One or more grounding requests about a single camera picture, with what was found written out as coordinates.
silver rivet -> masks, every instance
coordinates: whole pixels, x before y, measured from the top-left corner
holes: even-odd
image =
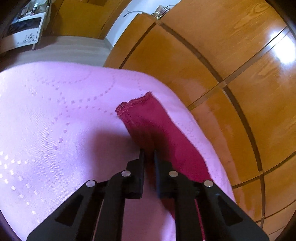
[[[122,175],[123,177],[129,177],[129,176],[131,175],[131,172],[128,171],[128,170],[125,170],[125,171],[122,171],[122,172],[121,172],[121,175]]]
[[[214,183],[210,180],[206,180],[204,181],[204,185],[208,188],[212,187],[214,185]]]
[[[177,177],[179,175],[176,171],[170,171],[168,174],[170,177]]]
[[[89,180],[89,181],[86,182],[86,186],[88,188],[93,187],[95,184],[96,184],[96,182],[94,180]]]

gray floor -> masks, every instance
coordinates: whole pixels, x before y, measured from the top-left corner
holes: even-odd
[[[32,51],[32,45],[8,51],[0,57],[0,71],[16,65],[36,61],[64,61],[103,66],[110,49],[103,40],[58,36],[43,37]]]

white wall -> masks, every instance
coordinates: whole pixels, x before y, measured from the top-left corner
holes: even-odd
[[[123,10],[118,19],[113,24],[110,29],[107,39],[114,46],[122,35],[126,27],[130,24],[130,22],[134,19],[137,13],[130,13],[123,18],[128,11],[144,11],[148,14],[154,13],[159,5],[168,6],[168,5],[176,5],[180,0],[132,0],[129,5]]]

red cloth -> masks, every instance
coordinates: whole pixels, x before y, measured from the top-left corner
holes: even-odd
[[[146,172],[154,184],[153,153],[157,150],[162,160],[170,161],[173,168],[196,182],[212,180],[207,166],[186,136],[175,126],[168,114],[151,92],[138,99],[121,103],[115,110],[133,140],[145,150]],[[174,217],[173,200],[162,200]],[[197,206],[203,239],[205,234]]]

pink bedsheet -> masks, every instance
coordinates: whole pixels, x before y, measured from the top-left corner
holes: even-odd
[[[211,143],[178,97],[143,73],[37,62],[0,73],[0,210],[16,234],[28,234],[89,179],[109,179],[139,155],[115,108],[151,91],[233,200]],[[123,241],[175,240],[174,220],[145,181],[127,200]]]

